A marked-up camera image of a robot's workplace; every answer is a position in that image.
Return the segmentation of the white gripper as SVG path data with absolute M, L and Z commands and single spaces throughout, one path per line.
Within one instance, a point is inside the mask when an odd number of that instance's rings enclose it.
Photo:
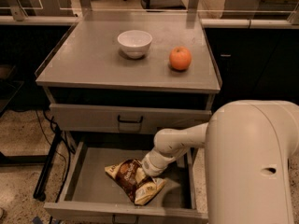
M 161 156 L 147 154 L 142 160 L 142 169 L 148 176 L 158 176 L 167 167 L 167 163 Z

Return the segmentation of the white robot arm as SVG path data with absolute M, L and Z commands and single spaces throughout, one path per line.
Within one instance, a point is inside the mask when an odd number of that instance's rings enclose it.
M 299 106 L 242 100 L 209 122 L 162 129 L 142 161 L 160 175 L 189 148 L 205 150 L 208 224 L 294 224 L 288 159 L 299 152 Z

